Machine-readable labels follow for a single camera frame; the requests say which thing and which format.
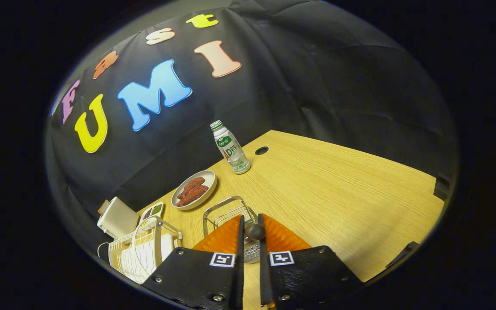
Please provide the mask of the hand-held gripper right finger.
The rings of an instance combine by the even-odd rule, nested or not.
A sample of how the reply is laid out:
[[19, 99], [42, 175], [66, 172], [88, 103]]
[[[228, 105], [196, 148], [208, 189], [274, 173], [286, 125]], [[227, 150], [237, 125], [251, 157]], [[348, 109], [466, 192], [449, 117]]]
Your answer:
[[337, 310], [363, 282], [328, 246], [310, 246], [268, 216], [260, 241], [260, 302], [270, 310]]

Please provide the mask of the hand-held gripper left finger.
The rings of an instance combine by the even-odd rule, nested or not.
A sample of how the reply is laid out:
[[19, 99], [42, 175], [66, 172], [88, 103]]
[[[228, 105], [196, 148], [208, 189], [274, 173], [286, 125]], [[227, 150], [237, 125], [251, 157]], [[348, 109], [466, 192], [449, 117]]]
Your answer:
[[[174, 249], [142, 287], [179, 310], [241, 310], [244, 288], [244, 216], [235, 216], [209, 235], [227, 251]], [[217, 233], [224, 233], [217, 239]]]

